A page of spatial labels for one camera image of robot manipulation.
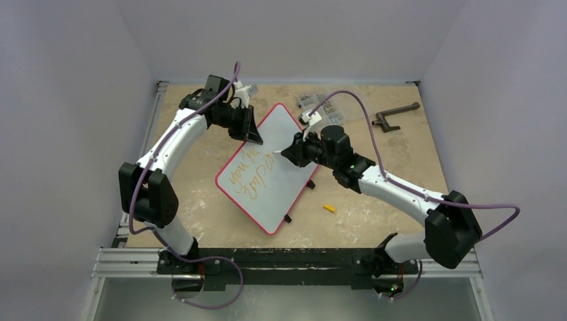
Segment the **pink framed whiteboard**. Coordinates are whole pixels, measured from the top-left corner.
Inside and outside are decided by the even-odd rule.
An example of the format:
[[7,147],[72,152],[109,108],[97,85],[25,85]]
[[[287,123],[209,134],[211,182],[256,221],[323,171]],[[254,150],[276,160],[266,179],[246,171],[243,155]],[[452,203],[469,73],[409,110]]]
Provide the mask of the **pink framed whiteboard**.
[[265,233],[273,235],[318,166],[312,163],[300,168],[276,153],[301,132],[299,122],[285,105],[274,105],[259,122],[258,131],[263,144],[241,144],[217,173],[215,184]]

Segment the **yellow marker cap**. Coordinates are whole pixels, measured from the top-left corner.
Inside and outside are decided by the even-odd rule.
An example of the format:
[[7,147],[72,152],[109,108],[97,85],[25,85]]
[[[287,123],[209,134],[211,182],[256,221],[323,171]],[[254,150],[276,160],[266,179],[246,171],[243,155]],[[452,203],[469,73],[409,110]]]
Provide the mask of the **yellow marker cap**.
[[325,210],[329,211],[330,213],[335,213],[335,212],[336,212],[336,208],[333,207],[333,206],[331,206],[331,205],[325,204],[325,205],[323,205],[323,208],[324,208]]

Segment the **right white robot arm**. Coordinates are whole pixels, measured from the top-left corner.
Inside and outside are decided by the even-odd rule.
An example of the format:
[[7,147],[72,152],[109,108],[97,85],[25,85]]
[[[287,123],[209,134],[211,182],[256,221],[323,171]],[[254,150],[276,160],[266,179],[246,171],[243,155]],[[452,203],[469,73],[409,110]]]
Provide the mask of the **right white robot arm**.
[[375,262],[384,272],[411,259],[432,259],[455,269],[483,235],[463,194],[444,195],[382,171],[354,152],[341,126],[326,126],[320,134],[298,132],[280,155],[297,167],[314,163],[329,168],[339,185],[384,201],[423,226],[420,233],[393,233],[378,246]]

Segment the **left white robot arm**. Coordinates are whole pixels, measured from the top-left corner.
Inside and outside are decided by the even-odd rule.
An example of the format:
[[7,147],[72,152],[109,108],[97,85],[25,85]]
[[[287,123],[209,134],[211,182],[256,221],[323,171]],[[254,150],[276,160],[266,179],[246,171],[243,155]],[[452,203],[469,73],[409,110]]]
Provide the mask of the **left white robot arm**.
[[202,88],[187,94],[177,113],[155,145],[135,163],[118,170],[122,209],[128,214],[132,235],[151,231],[173,256],[182,273],[194,272],[202,259],[197,240],[177,217],[179,199],[171,183],[190,147],[211,126],[227,129],[233,140],[263,144],[250,98],[255,85],[244,85],[210,75]]

